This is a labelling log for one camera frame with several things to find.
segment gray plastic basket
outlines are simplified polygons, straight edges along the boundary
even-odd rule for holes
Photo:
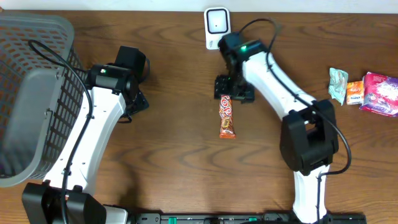
[[[72,25],[62,17],[0,13],[0,187],[44,178],[66,143],[83,96],[68,69],[44,60],[27,41],[38,40],[82,68],[73,38]]]

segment orange snack package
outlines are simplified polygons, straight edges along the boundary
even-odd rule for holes
[[[232,120],[232,100],[228,95],[222,95],[220,100],[221,128],[220,138],[235,139],[235,131]]]
[[[362,104],[363,99],[363,81],[347,83],[347,105]]]

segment snack package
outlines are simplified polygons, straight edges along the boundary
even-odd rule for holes
[[[347,83],[347,105],[363,104],[363,81]]]
[[[235,139],[232,121],[232,100],[228,95],[222,95],[220,100],[221,128],[220,138]]]
[[[363,82],[365,92],[361,110],[398,116],[398,78],[368,72]]]
[[[346,96],[348,73],[330,68],[330,84],[329,84],[329,94],[332,99],[336,99],[343,106],[344,98]]]

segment white background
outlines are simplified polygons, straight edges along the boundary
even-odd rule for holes
[[[398,13],[398,0],[0,0],[4,9]]]

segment light blue wrapper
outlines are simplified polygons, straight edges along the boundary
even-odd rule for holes
[[[329,74],[329,94],[332,99],[336,99],[343,106],[347,91],[348,73],[339,69],[330,68]]]

